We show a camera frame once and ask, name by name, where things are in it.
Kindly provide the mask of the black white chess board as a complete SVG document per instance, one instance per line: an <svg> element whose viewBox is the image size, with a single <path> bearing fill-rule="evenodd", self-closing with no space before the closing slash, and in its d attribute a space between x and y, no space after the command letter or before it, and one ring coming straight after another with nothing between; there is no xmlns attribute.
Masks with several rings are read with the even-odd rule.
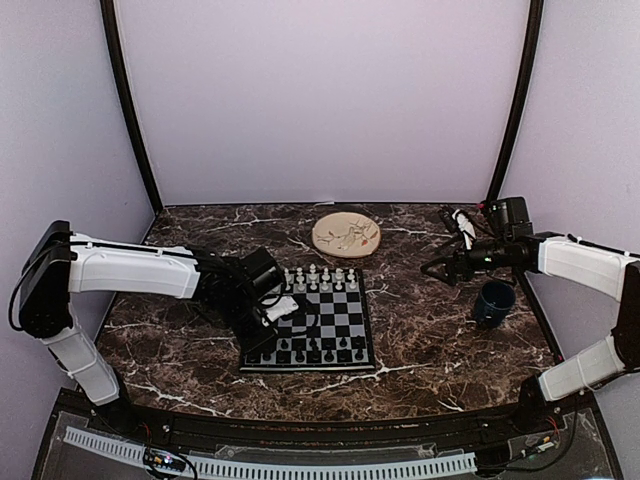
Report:
<svg viewBox="0 0 640 480"><path fill-rule="evenodd" d="M239 371L242 373L292 373L356 372L374 369L376 360L363 272L360 269L355 270L359 272L361 277L360 287L356 292L287 293L284 287L274 289L273 295L282 293L283 296L291 296L296 300L299 308L277 320L277 335L274 339L249 352L261 355L264 352L272 352L273 362L271 364L262 362L260 365L247 365L245 358L249 353L246 353L241 356ZM352 346L352 339L357 336L364 338L363 348ZM342 337L346 337L349 342L346 349L339 346ZM317 339L318 349L312 349L309 346L311 338ZM282 339L286 339L289 344L287 350L280 348ZM301 364L295 361L297 348L304 350L305 361ZM354 358L359 349L364 351L362 361L356 361ZM308 352L313 350L321 352L322 362L320 364L307 362ZM331 363L324 361L327 350L332 350L334 354L334 360ZM339 350L350 350L351 362L339 363L337 354ZM290 352L289 363L277 363L279 351Z"/></svg>

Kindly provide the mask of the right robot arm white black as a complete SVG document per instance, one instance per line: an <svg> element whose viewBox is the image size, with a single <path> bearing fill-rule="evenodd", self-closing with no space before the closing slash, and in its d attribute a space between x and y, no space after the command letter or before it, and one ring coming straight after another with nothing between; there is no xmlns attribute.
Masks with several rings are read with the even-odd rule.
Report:
<svg viewBox="0 0 640 480"><path fill-rule="evenodd" d="M422 265L424 274L454 286L477 273L512 268L563 280L608 297L618 306L610 332L521 389L524 401L510 413L521 434L549 416L548 403L639 370L639 256L571 234L535 232L523 197L486 201L481 227L461 208L444 206L439 216L461 246Z"/></svg>

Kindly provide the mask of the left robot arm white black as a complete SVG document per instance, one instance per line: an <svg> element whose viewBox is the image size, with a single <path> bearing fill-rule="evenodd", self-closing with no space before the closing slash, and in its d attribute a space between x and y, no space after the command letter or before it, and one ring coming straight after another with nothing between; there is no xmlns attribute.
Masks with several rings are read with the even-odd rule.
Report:
<svg viewBox="0 0 640 480"><path fill-rule="evenodd" d="M90 291L157 294L192 300L218 312L243 351L277 333L279 318L298 309L285 296L287 280L265 248L244 258L185 247L118 243L74 233L55 221L26 261L8 305L8 322L40 340L101 417L120 436L141 427L115 370L77 323L74 294Z"/></svg>

